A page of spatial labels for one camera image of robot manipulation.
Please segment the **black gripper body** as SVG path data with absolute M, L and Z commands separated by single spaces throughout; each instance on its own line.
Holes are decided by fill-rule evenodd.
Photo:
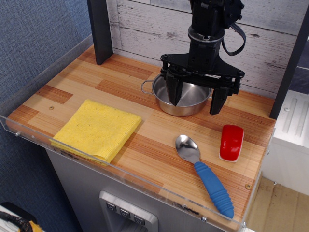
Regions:
M 163 54 L 161 76 L 174 76 L 187 83 L 212 89 L 225 87 L 228 95 L 238 94 L 244 72 L 220 58 L 220 48 L 226 50 L 223 38 L 192 40 L 188 53 Z

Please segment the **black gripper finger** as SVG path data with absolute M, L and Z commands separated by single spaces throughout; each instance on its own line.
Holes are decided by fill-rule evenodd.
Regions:
M 166 87 L 169 101 L 177 106 L 182 96 L 183 81 L 174 76 L 166 77 Z
M 228 97 L 227 88 L 220 87 L 220 88 L 214 89 L 213 94 L 212 94 L 212 100 L 211 100 L 211 108 L 210 108 L 211 115 L 219 114 L 227 97 Z

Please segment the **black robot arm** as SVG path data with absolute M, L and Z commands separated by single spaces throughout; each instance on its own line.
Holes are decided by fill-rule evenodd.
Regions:
M 246 40 L 245 33 L 235 23 L 242 18 L 244 4 L 239 0 L 192 0 L 190 5 L 189 52 L 162 55 L 161 76 L 166 81 L 167 95 L 173 105 L 181 99 L 183 83 L 213 89 L 210 114 L 216 115 L 227 97 L 238 94 L 240 81 L 245 75 L 219 55 L 220 48 L 226 48 L 226 29 L 232 28 Z

